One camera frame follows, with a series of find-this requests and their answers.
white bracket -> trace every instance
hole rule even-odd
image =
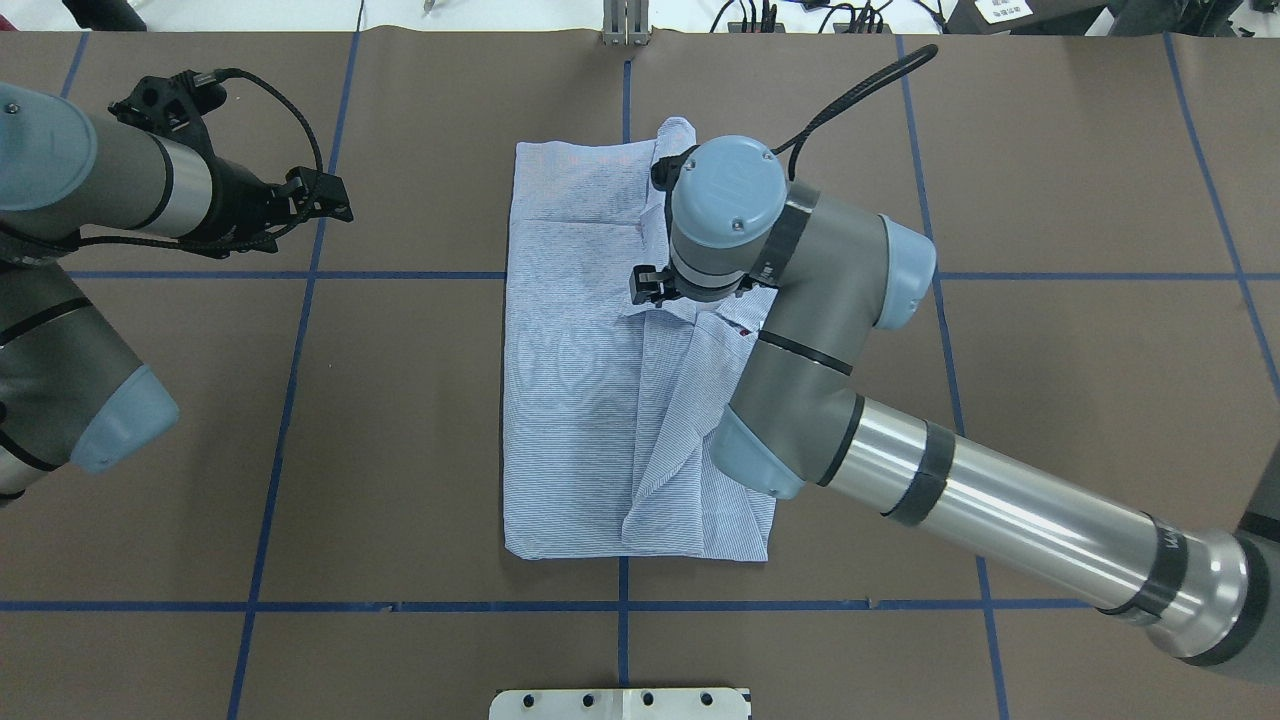
[[[735,688],[507,691],[489,720],[750,720],[751,691]]]
[[[649,0],[604,0],[605,45],[649,45]]]

light blue fabric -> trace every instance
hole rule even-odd
[[[708,450],[773,291],[717,307],[630,302],[631,268],[667,264],[649,167],[694,142],[672,118],[648,142],[516,149],[503,524],[520,557],[768,557],[773,498]]]

light blue joint cap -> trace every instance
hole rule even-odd
[[[896,331],[915,314],[924,293],[929,292],[933,270],[938,266],[938,251],[933,241],[904,228],[881,215],[888,234],[888,282],[884,284],[884,305],[876,327]]]
[[[712,462],[737,483],[780,500],[791,500],[804,487],[728,405],[712,438]]]
[[[84,182],[96,159],[97,132],[79,108],[0,82],[0,211],[58,202]]]
[[[84,428],[72,462],[90,473],[101,473],[164,434],[178,421],[178,404],[151,372],[142,365],[115,388],[102,409]]]
[[[726,135],[685,160],[672,195],[672,219],[686,237],[728,250],[769,232],[787,202],[782,163],[758,140]]]

garment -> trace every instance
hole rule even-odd
[[[767,559],[773,498],[724,477],[708,446],[773,291],[630,302],[631,268],[667,263],[649,167],[694,142],[672,118],[646,142],[517,146],[503,518],[521,557]]]

blue striped cloth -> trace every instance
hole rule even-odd
[[[520,557],[768,559],[773,498],[708,451],[773,291],[659,310],[627,288],[634,265],[667,263],[649,167],[695,140],[672,118],[646,142],[516,149],[503,525]]]

